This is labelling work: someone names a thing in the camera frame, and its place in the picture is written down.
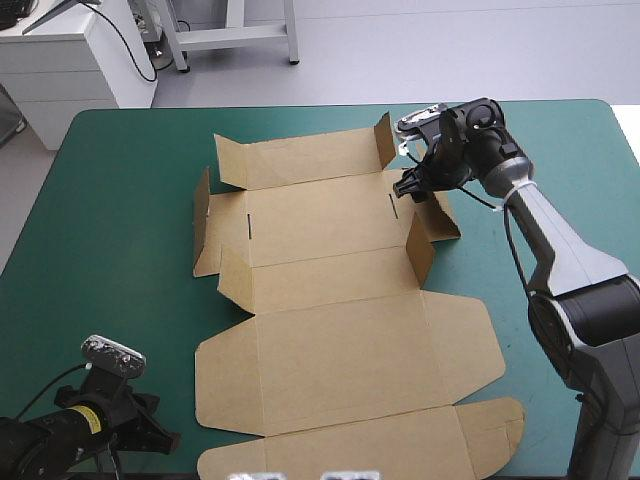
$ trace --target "black cable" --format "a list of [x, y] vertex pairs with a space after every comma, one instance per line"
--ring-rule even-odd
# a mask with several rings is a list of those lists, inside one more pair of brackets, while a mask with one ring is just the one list
[[511, 250], [511, 256], [513, 257], [513, 261], [516, 264], [516, 270], [518, 271], [518, 277], [520, 277], [520, 283], [522, 283], [522, 289], [524, 290], [525, 295], [527, 296], [527, 302], [530, 298], [530, 292], [527, 288], [527, 279], [524, 275], [524, 269], [522, 268], [522, 263], [520, 263], [520, 257], [518, 256], [518, 251], [516, 250], [516, 246], [513, 243], [513, 237], [511, 236], [511, 222], [509, 222], [509, 206], [504, 205], [502, 209], [503, 221], [504, 221], [504, 231], [507, 235], [507, 243], [509, 244], [509, 250]]
[[140, 74], [140, 76], [146, 80], [149, 83], [153, 83], [158, 79], [158, 72], [156, 71], [156, 69], [153, 69], [153, 77], [149, 78], [147, 77], [142, 70], [140, 69], [140, 66], [138, 65], [138, 62], [136, 62], [135, 57], [133, 56], [133, 52], [131, 51], [131, 48], [129, 47], [129, 44], [127, 43], [127, 41], [124, 38], [124, 35], [122, 35], [122, 32], [120, 32], [120, 30], [118, 29], [118, 27], [116, 27], [116, 24], [113, 23], [111, 21], [111, 19], [109, 17], [107, 17], [105, 14], [103, 14], [102, 12], [100, 12], [97, 8], [94, 8], [92, 5], [89, 5], [88, 3], [84, 3], [82, 0], [76, 0], [77, 3], [81, 3], [82, 5], [84, 5], [85, 7], [87, 7], [89, 10], [92, 10], [94, 13], [96, 13], [97, 15], [99, 15], [100, 17], [102, 17], [109, 25], [111, 25], [113, 27], [113, 29], [116, 31], [116, 33], [118, 34], [118, 36], [120, 37], [120, 40], [122, 40], [122, 43], [124, 44], [124, 47], [127, 49], [127, 52], [129, 53], [129, 57], [131, 57], [131, 61], [133, 62], [133, 66], [136, 67], [136, 70], [138, 71], [138, 73]]
[[491, 209], [495, 209], [495, 208], [496, 208], [496, 206], [495, 206], [495, 205], [493, 205], [493, 204], [491, 204], [491, 203], [487, 202], [486, 200], [484, 200], [484, 199], [480, 198], [479, 196], [477, 196], [476, 194], [474, 194], [474, 193], [470, 192], [470, 191], [469, 191], [469, 190], [467, 190], [466, 188], [464, 188], [464, 187], [456, 187], [456, 188], [457, 188], [458, 190], [460, 190], [461, 192], [466, 193], [467, 195], [469, 195], [469, 196], [470, 196], [471, 198], [473, 198], [474, 200], [476, 200], [476, 201], [480, 202], [480, 203], [481, 203], [481, 204], [483, 204], [485, 207], [489, 207], [489, 208], [491, 208]]
[[416, 160], [416, 157], [414, 157], [413, 155], [411, 155], [411, 152], [407, 152], [407, 157], [409, 157], [411, 160], [413, 160], [413, 162], [415, 164], [419, 164], [420, 162], [418, 160]]
[[63, 379], [64, 377], [66, 377], [67, 375], [69, 375], [70, 373], [75, 372], [76, 370], [82, 370], [86, 367], [86, 364], [83, 363], [82, 365], [76, 365], [75, 367], [70, 368], [69, 370], [65, 370], [64, 372], [62, 372], [60, 375], [58, 375], [57, 377], [55, 377], [53, 380], [51, 380], [49, 383], [47, 383], [45, 385], [45, 387], [40, 390], [40, 392], [38, 392], [38, 394], [33, 397], [33, 399], [27, 403], [25, 405], [25, 407], [20, 411], [20, 413], [18, 415], [15, 416], [14, 420], [20, 420], [20, 418], [27, 413], [27, 411], [33, 406], [34, 403], [36, 403], [40, 397], [42, 397], [42, 395], [44, 395], [47, 390], [49, 390], [53, 385], [55, 385], [58, 381], [60, 381], [61, 379]]

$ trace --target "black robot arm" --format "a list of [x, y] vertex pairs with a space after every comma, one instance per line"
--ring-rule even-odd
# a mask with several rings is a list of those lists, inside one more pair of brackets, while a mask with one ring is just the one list
[[502, 199], [507, 229], [513, 215], [536, 259], [527, 280], [510, 240], [532, 331], [565, 384], [581, 392], [568, 476], [627, 479], [640, 440], [638, 281], [620, 260], [586, 244], [538, 190], [533, 164], [494, 100], [414, 112], [396, 123], [396, 134], [428, 145], [394, 185], [396, 195], [420, 202], [477, 179]]
[[180, 435], [152, 416], [158, 397], [127, 384], [144, 372], [143, 355], [97, 335], [82, 351], [89, 373], [79, 389], [58, 390], [60, 410], [27, 422], [0, 418], [0, 479], [55, 480], [104, 451], [120, 473], [118, 451], [168, 454], [178, 446]]

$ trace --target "gray floor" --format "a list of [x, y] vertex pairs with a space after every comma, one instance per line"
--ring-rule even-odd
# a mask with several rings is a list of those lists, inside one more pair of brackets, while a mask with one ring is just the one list
[[[193, 28], [214, 0], [174, 0]], [[286, 46], [190, 55], [161, 72], [155, 107], [600, 98], [640, 104], [640, 1], [297, 0], [302, 61]], [[281, 0], [247, 0], [250, 23]], [[0, 149], [0, 272], [54, 154], [31, 130]]]

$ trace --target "cardboard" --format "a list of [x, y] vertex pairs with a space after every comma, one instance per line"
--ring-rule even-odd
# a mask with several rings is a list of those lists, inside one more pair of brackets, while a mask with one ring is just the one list
[[317, 480], [327, 468], [354, 468], [380, 471], [385, 480], [479, 480], [504, 466], [523, 427], [520, 404], [501, 398], [211, 449], [198, 473], [215, 480], [236, 471], [281, 471], [292, 480]]
[[244, 191], [194, 196], [194, 276], [220, 273], [222, 245], [250, 267], [404, 247], [414, 213], [431, 241], [460, 232], [439, 193], [395, 198], [400, 170], [388, 115], [371, 128], [240, 144], [215, 136], [222, 181]]
[[274, 436], [451, 405], [504, 368], [482, 302], [414, 290], [258, 314], [205, 341], [196, 415]]
[[266, 437], [205, 452], [203, 480], [236, 471], [317, 479], [479, 479], [522, 435], [511, 399], [452, 406], [504, 373], [476, 299], [422, 291], [457, 238], [444, 194], [396, 199], [390, 119], [371, 128], [240, 144], [215, 137], [223, 181], [194, 196], [194, 275], [251, 319], [196, 352], [196, 416]]

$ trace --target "metal frame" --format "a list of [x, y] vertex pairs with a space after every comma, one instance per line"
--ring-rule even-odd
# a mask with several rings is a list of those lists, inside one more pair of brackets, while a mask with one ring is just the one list
[[298, 37], [293, 2], [284, 1], [284, 23], [246, 27], [244, 25], [244, 1], [227, 0], [225, 28], [181, 32], [176, 20], [171, 0], [158, 0], [156, 6], [176, 68], [188, 72], [186, 52], [193, 50], [214, 50], [218, 48], [264, 45], [266, 42], [288, 41], [289, 62], [296, 65], [300, 61]]

